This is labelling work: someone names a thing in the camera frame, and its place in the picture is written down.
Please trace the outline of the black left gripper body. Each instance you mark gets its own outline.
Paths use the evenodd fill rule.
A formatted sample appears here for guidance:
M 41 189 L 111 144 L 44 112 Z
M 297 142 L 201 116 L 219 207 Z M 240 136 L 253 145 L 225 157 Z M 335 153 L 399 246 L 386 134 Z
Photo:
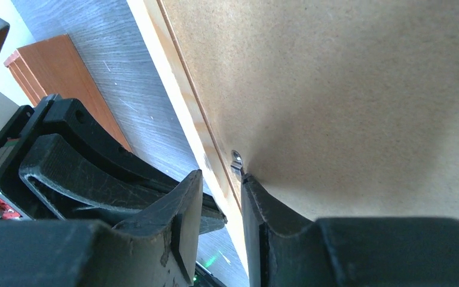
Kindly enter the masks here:
M 61 219 L 62 197 L 50 184 L 50 164 L 59 165 L 62 138 L 47 133 L 44 119 L 59 94 L 39 106 L 21 106 L 0 131 L 0 220 Z

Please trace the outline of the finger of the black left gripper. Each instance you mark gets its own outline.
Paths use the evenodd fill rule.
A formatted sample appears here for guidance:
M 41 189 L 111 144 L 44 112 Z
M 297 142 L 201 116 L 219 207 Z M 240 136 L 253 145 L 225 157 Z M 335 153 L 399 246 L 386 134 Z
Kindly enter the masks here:
M 104 172 L 59 134 L 37 138 L 19 166 L 19 177 L 64 220 L 99 219 L 113 226 L 164 196 Z
M 203 193 L 201 172 L 177 181 L 127 151 L 77 99 L 60 99 L 44 119 L 47 133 L 61 135 L 85 159 L 113 177 L 164 193 L 146 209 L 113 227 L 129 233 L 151 233 L 170 227 L 175 232 L 209 233 L 227 218 L 212 196 Z

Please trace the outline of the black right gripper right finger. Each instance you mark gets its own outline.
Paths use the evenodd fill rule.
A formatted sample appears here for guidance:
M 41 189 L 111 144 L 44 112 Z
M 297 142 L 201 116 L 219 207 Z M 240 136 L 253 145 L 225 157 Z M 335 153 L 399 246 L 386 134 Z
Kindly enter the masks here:
M 459 286 L 457 219 L 311 221 L 250 174 L 241 204 L 251 286 Z

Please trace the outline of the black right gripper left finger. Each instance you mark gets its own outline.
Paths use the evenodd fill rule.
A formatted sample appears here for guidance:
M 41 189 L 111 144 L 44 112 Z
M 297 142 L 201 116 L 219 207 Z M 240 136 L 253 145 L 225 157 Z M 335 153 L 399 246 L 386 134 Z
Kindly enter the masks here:
M 0 220 L 0 286 L 192 286 L 202 172 L 111 227 Z

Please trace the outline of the brown cardboard backing board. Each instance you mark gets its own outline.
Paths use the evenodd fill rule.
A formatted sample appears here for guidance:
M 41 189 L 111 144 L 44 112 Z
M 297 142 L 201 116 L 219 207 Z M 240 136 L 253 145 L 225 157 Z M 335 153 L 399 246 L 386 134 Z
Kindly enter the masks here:
M 459 219 L 459 1 L 163 7 L 226 168 L 311 219 Z

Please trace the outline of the light wooden picture frame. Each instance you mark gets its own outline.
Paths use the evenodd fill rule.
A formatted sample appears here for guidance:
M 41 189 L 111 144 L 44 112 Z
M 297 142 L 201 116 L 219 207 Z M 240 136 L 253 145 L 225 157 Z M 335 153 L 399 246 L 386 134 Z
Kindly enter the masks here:
M 239 192 L 225 167 L 163 1 L 128 1 L 194 157 L 215 201 L 228 218 L 236 253 L 248 269 Z

